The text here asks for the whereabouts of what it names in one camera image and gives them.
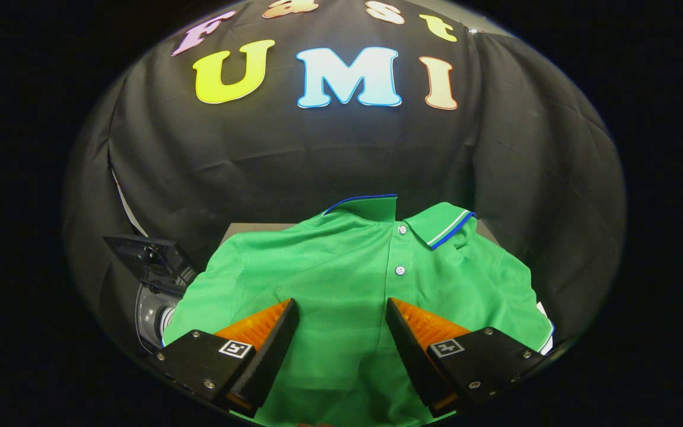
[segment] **button placket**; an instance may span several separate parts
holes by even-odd
[[[395,298],[410,298],[413,293],[413,285],[410,283],[414,276],[412,276],[412,253],[410,245],[412,244],[411,236],[407,232],[406,224],[403,222],[394,222],[391,227],[390,239],[390,253],[388,253],[387,275],[385,275],[384,284],[384,300],[382,301],[381,329],[379,330],[379,343],[376,346],[378,349],[385,351],[396,351],[391,332],[388,330],[387,322],[385,321],[385,306],[387,306],[387,299],[389,297]]]

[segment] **green polo shirt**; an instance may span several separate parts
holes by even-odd
[[[553,325],[537,308],[529,269],[476,233],[473,212],[438,203],[396,221],[396,200],[353,197],[286,230],[233,235],[189,286],[163,342],[294,298],[300,322],[254,418],[271,427],[434,420],[388,330],[388,297],[542,349]]]

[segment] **light blue letter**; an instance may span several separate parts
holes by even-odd
[[[352,93],[363,83],[363,93],[358,101],[366,106],[398,106],[402,98],[394,90],[392,63],[398,56],[396,50],[385,47],[366,47],[347,67],[331,49],[307,49],[296,54],[304,61],[304,96],[296,100],[302,108],[327,106],[331,97],[323,92],[323,80],[333,90],[336,98],[346,104]]]

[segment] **shirt sleeve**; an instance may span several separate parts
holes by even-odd
[[[453,240],[471,270],[480,271],[488,279],[480,283],[494,286],[494,292],[484,289],[480,293],[487,301],[483,307],[487,310],[484,324],[493,325],[534,351],[548,351],[553,324],[538,307],[531,270],[501,246],[477,234],[476,228],[475,219],[471,219]]]
[[[505,249],[497,248],[501,254],[491,271],[491,281],[508,303],[517,333],[515,339],[541,352],[552,336],[553,324],[537,306],[537,293],[531,287],[531,271]]]
[[[212,255],[206,270],[186,289],[163,332],[163,345],[192,329],[216,333],[230,325],[237,310],[235,303],[240,300],[234,298],[241,292],[238,279],[248,262],[241,241],[238,234],[226,240]]]

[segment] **shirt collar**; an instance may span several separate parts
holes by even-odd
[[[322,215],[338,210],[348,211],[370,221],[394,222],[397,195],[350,197],[326,209]],[[467,209],[442,202],[405,219],[404,222],[433,250],[448,241],[473,216],[475,213]]]

